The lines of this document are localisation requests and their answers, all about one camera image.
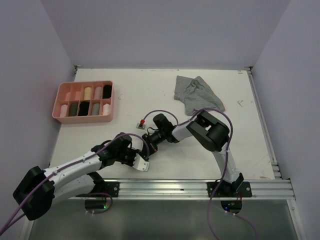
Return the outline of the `beige navy-trimmed underwear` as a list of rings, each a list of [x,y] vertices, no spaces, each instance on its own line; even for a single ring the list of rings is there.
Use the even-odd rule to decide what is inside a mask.
[[[91,87],[85,87],[83,92],[83,99],[84,100],[90,100],[92,95],[92,88]]]

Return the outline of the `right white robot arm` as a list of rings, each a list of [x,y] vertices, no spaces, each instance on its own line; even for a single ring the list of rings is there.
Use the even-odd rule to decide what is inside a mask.
[[[142,135],[146,144],[143,145],[140,156],[145,161],[158,151],[158,145],[163,141],[176,144],[194,137],[202,147],[213,154],[218,164],[222,176],[218,190],[231,197],[241,190],[244,177],[229,152],[232,133],[222,121],[205,110],[198,113],[193,120],[181,125],[173,125],[162,113],[152,120],[157,129],[154,133]]]

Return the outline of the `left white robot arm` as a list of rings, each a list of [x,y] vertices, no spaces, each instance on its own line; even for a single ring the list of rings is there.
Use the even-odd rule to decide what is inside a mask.
[[[13,192],[13,198],[29,220],[42,217],[53,204],[76,196],[109,197],[98,171],[115,162],[134,166],[137,157],[148,160],[146,141],[141,150],[131,147],[133,133],[120,133],[65,164],[31,168]]]

